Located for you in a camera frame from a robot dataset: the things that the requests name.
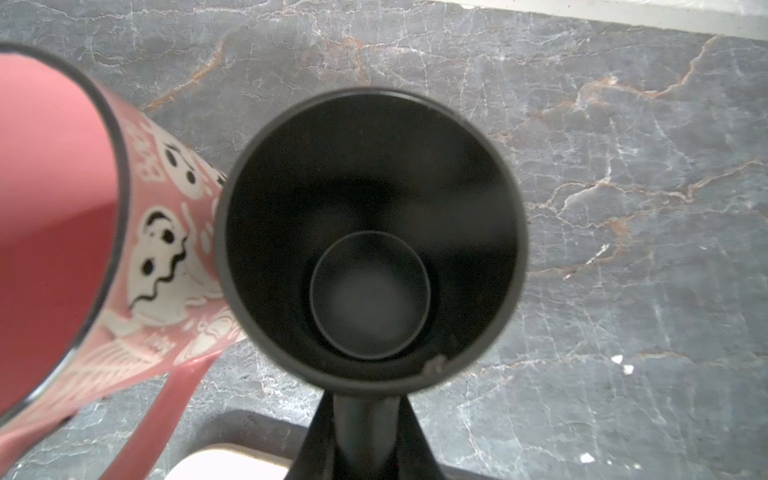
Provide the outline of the black mug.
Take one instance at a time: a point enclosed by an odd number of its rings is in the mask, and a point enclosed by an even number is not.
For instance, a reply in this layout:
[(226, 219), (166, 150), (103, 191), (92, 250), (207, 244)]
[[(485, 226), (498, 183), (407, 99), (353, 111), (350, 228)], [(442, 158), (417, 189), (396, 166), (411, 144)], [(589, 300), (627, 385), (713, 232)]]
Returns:
[(333, 479), (399, 479), (401, 398), (495, 342), (528, 247), (518, 185), (476, 127), (425, 96), (357, 87), (292, 106), (247, 144), (214, 253), (251, 341), (333, 394)]

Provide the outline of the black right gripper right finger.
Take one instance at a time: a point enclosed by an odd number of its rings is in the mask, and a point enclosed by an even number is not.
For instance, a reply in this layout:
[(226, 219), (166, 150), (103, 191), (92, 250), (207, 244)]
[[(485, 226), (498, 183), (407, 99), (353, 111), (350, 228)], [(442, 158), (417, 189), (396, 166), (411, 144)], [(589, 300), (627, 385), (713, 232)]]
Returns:
[(445, 479), (407, 396), (398, 413), (397, 470), (400, 480)]

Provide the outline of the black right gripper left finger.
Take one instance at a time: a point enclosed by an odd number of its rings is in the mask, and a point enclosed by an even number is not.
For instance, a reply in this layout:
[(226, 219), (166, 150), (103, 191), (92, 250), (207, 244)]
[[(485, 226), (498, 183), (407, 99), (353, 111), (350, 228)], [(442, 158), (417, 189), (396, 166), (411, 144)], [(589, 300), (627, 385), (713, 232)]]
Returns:
[(285, 480), (333, 479), (335, 452), (333, 394), (325, 392)]

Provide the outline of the pink patterned mug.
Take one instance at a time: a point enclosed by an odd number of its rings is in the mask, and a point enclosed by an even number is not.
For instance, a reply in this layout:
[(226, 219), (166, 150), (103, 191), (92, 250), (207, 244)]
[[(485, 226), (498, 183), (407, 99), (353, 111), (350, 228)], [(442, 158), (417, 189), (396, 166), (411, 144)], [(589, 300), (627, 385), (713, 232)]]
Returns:
[(225, 175), (58, 57), (1, 47), (1, 468), (82, 407), (165, 384), (108, 479), (143, 479), (244, 334), (214, 266)]

